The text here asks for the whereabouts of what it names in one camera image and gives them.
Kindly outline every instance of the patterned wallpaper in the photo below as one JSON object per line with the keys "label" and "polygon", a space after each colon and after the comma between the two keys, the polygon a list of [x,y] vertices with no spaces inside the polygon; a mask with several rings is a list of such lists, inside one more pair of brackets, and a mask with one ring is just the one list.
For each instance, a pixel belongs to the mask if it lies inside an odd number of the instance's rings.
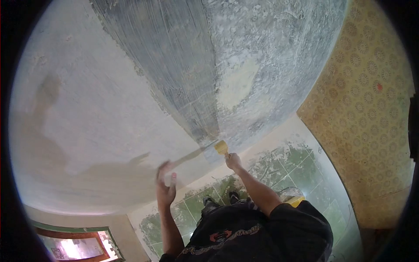
{"label": "patterned wallpaper", "polygon": [[297,111],[336,167],[359,226],[394,227],[409,194],[411,68],[372,0],[348,4],[325,68]]}

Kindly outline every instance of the left hand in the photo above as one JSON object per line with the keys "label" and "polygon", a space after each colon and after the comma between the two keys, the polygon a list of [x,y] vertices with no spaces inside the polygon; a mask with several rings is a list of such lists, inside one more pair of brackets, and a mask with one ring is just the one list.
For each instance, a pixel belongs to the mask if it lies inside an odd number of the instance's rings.
{"label": "left hand", "polygon": [[176,173],[172,173],[170,186],[164,184],[164,176],[173,168],[170,161],[164,162],[157,170],[156,176],[156,194],[157,206],[159,208],[168,208],[175,200],[176,196]]}

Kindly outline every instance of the black shoe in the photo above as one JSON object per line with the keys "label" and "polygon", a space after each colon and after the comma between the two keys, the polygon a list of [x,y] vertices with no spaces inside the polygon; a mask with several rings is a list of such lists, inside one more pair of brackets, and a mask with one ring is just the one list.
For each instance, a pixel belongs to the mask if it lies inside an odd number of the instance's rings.
{"label": "black shoe", "polygon": [[204,206],[206,206],[208,202],[214,202],[214,200],[212,200],[212,198],[209,196],[206,196],[202,199],[202,203],[204,204]]}
{"label": "black shoe", "polygon": [[230,197],[230,204],[231,205],[237,203],[237,201],[240,199],[240,196],[235,191],[229,192],[228,196]]}

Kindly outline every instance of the hand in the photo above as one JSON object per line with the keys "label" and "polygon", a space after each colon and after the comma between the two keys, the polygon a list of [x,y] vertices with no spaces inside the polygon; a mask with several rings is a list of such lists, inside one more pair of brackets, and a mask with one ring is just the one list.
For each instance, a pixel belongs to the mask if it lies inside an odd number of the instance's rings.
{"label": "hand", "polygon": [[176,196],[176,173],[172,173],[172,180],[170,186],[164,184],[164,176],[167,172],[172,170],[173,163],[170,161],[164,162],[157,170],[156,175],[156,194],[157,206],[159,208],[168,208],[175,200]]}
{"label": "hand", "polygon": [[242,168],[240,157],[236,153],[231,153],[230,156],[225,155],[224,158],[227,167],[234,170],[234,172]]}

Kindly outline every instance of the person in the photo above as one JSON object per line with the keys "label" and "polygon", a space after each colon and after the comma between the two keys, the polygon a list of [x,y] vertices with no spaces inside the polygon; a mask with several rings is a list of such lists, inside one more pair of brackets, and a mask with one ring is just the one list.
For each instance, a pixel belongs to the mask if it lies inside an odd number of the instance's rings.
{"label": "person", "polygon": [[241,178],[251,200],[238,200],[235,192],[230,193],[230,206],[204,199],[202,218],[186,247],[170,213],[176,173],[166,186],[163,178],[173,165],[165,162],[158,169],[157,204],[164,252],[160,262],[328,260],[333,234],[320,212],[305,200],[296,208],[282,203],[272,189],[242,167],[236,153],[226,156],[225,162]]}

